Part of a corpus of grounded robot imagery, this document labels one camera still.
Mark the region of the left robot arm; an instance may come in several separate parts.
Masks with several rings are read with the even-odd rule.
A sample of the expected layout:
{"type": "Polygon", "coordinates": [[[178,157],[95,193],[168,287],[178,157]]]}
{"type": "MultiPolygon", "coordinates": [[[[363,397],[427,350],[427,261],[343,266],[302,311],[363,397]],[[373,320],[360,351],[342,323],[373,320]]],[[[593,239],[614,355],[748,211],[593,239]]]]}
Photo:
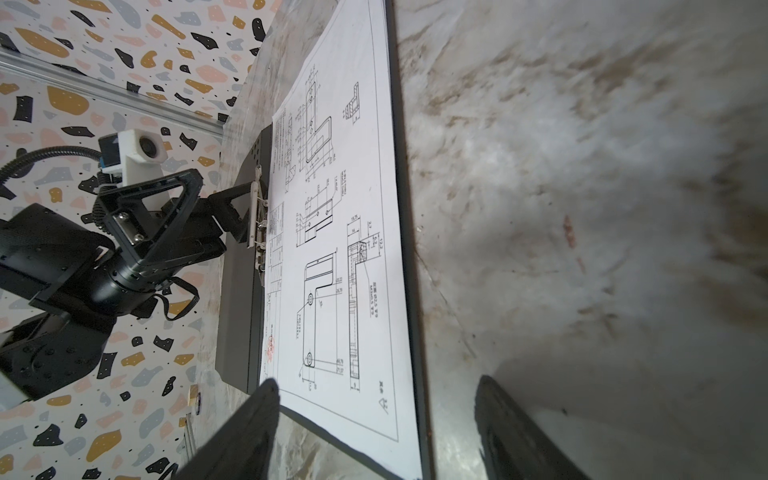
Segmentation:
{"type": "Polygon", "coordinates": [[[199,301],[182,269],[223,255],[224,234],[247,240],[252,217],[235,201],[259,191],[249,182],[202,197],[202,183],[191,169],[102,192],[102,232],[38,204],[2,223],[1,287],[37,311],[1,336],[3,410],[101,370],[118,318],[161,307],[177,320],[174,289],[199,301]]]}

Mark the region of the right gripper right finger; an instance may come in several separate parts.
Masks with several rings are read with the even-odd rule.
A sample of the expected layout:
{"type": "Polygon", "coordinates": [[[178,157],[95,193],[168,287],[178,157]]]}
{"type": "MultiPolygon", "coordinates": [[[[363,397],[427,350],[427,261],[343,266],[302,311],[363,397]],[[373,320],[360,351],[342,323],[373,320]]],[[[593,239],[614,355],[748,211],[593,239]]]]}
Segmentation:
{"type": "Polygon", "coordinates": [[[490,479],[585,479],[492,377],[483,375],[475,394],[474,417],[481,456],[490,479]]]}

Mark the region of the printed paper sheet with diagram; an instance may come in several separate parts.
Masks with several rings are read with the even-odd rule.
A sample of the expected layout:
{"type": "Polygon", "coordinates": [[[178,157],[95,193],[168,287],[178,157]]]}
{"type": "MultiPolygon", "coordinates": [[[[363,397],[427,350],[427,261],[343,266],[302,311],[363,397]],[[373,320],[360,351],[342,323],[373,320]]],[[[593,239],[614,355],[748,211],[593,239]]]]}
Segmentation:
{"type": "Polygon", "coordinates": [[[419,479],[383,2],[336,5],[272,125],[260,376],[286,409],[419,479]]]}

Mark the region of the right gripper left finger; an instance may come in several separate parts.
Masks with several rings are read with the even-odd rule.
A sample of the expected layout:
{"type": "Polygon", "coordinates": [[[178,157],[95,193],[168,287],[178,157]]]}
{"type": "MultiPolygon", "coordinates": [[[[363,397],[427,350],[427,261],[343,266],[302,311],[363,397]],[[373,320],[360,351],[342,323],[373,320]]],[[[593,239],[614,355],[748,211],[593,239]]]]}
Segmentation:
{"type": "Polygon", "coordinates": [[[279,387],[270,378],[174,479],[266,479],[279,418],[279,387]]]}

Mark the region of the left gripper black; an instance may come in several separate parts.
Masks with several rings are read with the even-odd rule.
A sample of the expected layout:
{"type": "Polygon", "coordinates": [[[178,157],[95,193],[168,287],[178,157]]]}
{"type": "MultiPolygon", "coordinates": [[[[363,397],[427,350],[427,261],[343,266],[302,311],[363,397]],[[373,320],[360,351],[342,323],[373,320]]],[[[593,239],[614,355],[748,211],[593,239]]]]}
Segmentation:
{"type": "Polygon", "coordinates": [[[104,229],[117,252],[89,281],[89,305],[102,312],[151,312],[160,294],[179,285],[183,268],[223,255],[222,235],[263,245],[264,193],[260,181],[200,198],[203,178],[195,169],[111,189],[96,198],[104,229]],[[147,199],[178,189],[157,211],[147,199]]]}

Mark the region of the orange folder black inside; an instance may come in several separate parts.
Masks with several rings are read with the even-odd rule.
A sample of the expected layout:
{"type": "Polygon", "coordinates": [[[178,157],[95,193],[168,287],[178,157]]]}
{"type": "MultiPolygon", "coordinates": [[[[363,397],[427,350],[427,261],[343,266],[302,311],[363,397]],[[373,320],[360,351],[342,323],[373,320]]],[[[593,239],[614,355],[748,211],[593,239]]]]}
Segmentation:
{"type": "MultiPolygon", "coordinates": [[[[240,93],[234,116],[225,128],[225,153],[237,164],[236,181],[260,181],[264,193],[264,243],[257,246],[230,246],[224,260],[220,323],[216,367],[221,379],[244,392],[253,391],[262,379],[263,327],[266,306],[266,257],[269,185],[273,141],[273,117],[282,104],[302,65],[322,35],[334,9],[342,1],[286,1],[277,13],[262,51],[240,93]]],[[[404,122],[400,104],[394,5],[386,7],[391,98],[396,155],[396,185],[400,212],[400,231],[406,306],[409,321],[412,374],[416,398],[417,428],[423,475],[432,475],[428,408],[424,379],[421,327],[418,319],[418,290],[412,249],[413,229],[408,205],[408,179],[405,155],[404,122]]],[[[346,452],[370,469],[388,478],[381,466],[345,446],[317,425],[286,409],[283,413],[317,436],[346,452]]]]}

